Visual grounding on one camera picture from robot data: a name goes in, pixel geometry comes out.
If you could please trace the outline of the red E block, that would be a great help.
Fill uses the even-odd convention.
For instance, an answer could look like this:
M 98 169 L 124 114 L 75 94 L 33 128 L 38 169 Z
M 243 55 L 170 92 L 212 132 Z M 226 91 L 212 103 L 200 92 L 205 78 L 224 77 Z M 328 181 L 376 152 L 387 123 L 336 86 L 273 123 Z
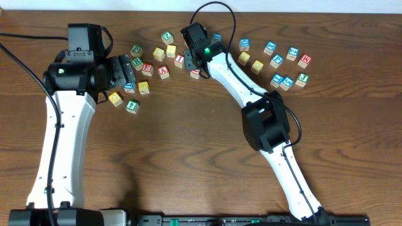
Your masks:
M 153 65 L 144 63 L 141 72 L 143 75 L 151 77 L 153 75 Z

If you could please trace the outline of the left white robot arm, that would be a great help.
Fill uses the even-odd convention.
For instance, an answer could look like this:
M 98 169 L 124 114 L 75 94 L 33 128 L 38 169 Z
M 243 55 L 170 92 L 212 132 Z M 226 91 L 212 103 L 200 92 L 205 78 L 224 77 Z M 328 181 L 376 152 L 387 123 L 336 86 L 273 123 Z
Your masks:
M 85 146 L 98 95 L 135 80 L 127 54 L 110 58 L 71 54 L 66 62 L 48 67 L 43 74 L 50 94 L 45 139 L 28 207 L 60 208 L 65 202 L 84 206 Z

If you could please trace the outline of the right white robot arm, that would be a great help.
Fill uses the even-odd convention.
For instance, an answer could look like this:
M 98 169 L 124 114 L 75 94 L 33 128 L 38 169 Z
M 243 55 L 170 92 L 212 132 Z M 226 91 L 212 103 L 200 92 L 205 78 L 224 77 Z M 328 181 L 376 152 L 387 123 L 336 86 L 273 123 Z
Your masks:
M 269 93 L 253 82 L 234 62 L 222 43 L 187 41 L 185 58 L 195 68 L 206 68 L 241 107 L 244 136 L 272 167 L 288 201 L 291 214 L 300 221 L 317 220 L 321 209 L 295 160 L 290 141 L 289 116 L 294 113 L 282 96 Z

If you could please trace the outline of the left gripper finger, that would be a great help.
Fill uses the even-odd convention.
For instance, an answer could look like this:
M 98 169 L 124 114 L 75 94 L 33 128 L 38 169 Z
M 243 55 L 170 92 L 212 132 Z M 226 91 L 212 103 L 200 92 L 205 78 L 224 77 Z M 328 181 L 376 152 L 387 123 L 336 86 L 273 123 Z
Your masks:
M 121 82 L 121 67 L 119 63 L 118 57 L 110 57 L 109 58 L 109 66 L 112 71 L 111 75 L 111 87 L 118 87 L 120 86 Z
M 119 55 L 119 60 L 121 62 L 121 67 L 123 70 L 124 77 L 127 83 L 136 82 L 136 76 L 134 74 L 133 67 L 131 65 L 131 61 L 129 55 L 123 54 Z

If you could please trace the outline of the green N block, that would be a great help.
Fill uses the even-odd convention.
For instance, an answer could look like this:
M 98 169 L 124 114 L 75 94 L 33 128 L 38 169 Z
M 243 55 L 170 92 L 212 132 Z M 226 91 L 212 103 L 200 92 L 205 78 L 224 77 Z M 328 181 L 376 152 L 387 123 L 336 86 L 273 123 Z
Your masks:
M 199 79 L 200 78 L 200 70 L 191 70 L 190 76 L 195 79 Z

